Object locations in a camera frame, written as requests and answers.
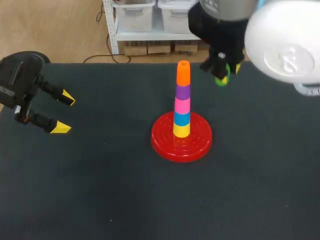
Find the white storage bin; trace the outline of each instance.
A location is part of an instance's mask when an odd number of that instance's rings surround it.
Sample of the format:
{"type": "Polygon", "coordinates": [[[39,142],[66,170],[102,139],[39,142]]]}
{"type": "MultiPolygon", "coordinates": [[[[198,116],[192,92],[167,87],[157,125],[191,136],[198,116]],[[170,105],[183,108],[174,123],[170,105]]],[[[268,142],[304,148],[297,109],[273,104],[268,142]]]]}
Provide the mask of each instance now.
{"type": "Polygon", "coordinates": [[[151,3],[143,4],[113,2],[112,6],[115,8],[122,31],[147,32],[152,30],[153,6],[155,4],[156,0],[152,0],[151,3]]]}
{"type": "Polygon", "coordinates": [[[188,11],[196,0],[158,0],[162,9],[164,31],[169,34],[190,34],[188,11]]]}

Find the red base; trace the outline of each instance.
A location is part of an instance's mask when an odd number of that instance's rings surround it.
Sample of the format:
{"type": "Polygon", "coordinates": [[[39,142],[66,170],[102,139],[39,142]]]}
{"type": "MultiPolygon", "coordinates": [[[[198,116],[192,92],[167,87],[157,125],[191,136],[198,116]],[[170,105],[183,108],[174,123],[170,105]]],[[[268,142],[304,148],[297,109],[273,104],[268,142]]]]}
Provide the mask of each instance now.
{"type": "Polygon", "coordinates": [[[213,135],[208,122],[191,112],[190,135],[184,138],[174,135],[174,112],[159,117],[151,131],[151,143],[155,151],[177,163],[193,162],[202,158],[211,148],[213,135]]]}

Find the purple ring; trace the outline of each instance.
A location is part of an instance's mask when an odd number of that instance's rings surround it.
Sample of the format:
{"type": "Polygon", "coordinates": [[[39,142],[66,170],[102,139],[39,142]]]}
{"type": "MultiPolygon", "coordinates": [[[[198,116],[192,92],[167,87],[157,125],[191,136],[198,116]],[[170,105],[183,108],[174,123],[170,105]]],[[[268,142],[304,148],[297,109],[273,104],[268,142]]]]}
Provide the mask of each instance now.
{"type": "Polygon", "coordinates": [[[175,97],[181,101],[187,100],[190,98],[190,84],[187,86],[176,85],[175,88],[175,97]]]}

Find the cable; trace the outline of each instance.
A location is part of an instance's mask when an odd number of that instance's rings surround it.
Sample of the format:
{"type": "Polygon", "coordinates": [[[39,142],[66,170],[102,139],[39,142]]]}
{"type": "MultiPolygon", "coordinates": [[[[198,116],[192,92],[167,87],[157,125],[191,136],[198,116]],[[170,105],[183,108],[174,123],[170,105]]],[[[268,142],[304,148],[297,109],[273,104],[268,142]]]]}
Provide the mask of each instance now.
{"type": "Polygon", "coordinates": [[[104,14],[104,3],[101,3],[101,10],[100,12],[98,12],[98,14],[96,15],[95,21],[100,22],[100,19],[102,17],[102,14],[104,14]]]}
{"type": "MultiPolygon", "coordinates": [[[[104,3],[101,4],[100,12],[98,12],[98,14],[96,15],[95,21],[96,21],[97,23],[100,22],[103,13],[105,13],[105,11],[104,11],[104,3]]],[[[105,41],[105,43],[106,43],[106,46],[107,46],[107,48],[108,48],[108,50],[109,50],[109,53],[111,53],[112,51],[111,51],[111,48],[109,47],[109,44],[108,44],[108,39],[109,39],[109,38],[110,38],[110,35],[108,34],[108,35],[106,36],[106,41],[105,41]]],[[[125,56],[125,55],[124,55],[124,54],[98,54],[98,55],[93,55],[93,56],[87,57],[87,58],[83,61],[83,63],[85,64],[89,59],[93,59],[93,58],[96,58],[96,57],[112,57],[113,61],[114,61],[116,64],[128,64],[128,63],[131,62],[131,57],[130,57],[130,56],[126,56],[126,57],[128,57],[128,61],[127,61],[127,62],[118,62],[118,61],[114,58],[114,56],[125,56]]]]}

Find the cardboard box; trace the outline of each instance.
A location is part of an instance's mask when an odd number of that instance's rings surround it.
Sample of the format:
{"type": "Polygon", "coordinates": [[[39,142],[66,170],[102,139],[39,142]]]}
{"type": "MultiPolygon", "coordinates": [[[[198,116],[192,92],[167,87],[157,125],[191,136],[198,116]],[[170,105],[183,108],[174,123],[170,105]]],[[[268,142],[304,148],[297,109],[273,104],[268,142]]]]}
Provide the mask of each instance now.
{"type": "Polygon", "coordinates": [[[176,53],[190,53],[194,54],[198,51],[199,42],[196,40],[180,40],[175,41],[174,51],[176,53]]]}
{"type": "Polygon", "coordinates": [[[148,41],[148,54],[170,54],[170,41],[148,41]]]}
{"type": "Polygon", "coordinates": [[[147,54],[146,41],[127,41],[124,46],[124,55],[126,56],[144,56],[147,54]]]}

